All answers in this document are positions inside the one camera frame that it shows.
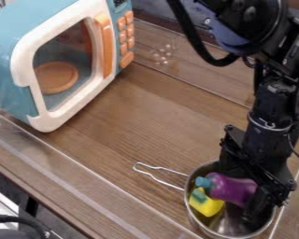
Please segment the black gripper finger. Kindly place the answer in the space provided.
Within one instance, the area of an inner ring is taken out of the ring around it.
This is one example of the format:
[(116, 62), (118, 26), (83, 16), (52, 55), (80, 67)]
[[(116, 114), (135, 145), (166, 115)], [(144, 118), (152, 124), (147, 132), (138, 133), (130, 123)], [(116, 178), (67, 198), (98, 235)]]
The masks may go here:
[(284, 189), (278, 186), (259, 186), (249, 200), (243, 210), (243, 221), (254, 230), (265, 224), (275, 207), (281, 207), (286, 201)]
[(249, 158), (241, 151), (221, 150), (219, 171), (229, 177), (253, 179)]

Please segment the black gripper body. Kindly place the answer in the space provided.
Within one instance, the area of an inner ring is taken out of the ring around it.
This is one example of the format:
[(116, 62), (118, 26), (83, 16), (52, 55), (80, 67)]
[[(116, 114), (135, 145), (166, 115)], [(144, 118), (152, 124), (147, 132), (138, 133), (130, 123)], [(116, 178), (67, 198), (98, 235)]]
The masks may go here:
[(297, 189), (288, 160), (299, 139), (299, 122), (266, 122), (250, 115), (246, 131), (229, 124), (225, 132), (221, 150), (241, 151), (249, 158), (253, 181), (258, 187), (281, 187), (288, 200)]

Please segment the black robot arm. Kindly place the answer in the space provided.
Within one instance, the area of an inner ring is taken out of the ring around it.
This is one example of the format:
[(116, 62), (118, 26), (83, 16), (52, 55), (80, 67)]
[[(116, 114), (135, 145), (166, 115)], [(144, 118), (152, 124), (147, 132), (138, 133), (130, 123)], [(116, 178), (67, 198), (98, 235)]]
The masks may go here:
[(245, 131), (226, 127), (219, 171), (249, 178), (257, 190), (243, 209), (255, 221), (284, 205), (297, 189), (288, 160), (299, 140), (299, 19), (289, 0), (195, 0), (211, 16), (215, 40), (229, 55), (209, 62), (231, 64), (251, 56), (254, 104)]

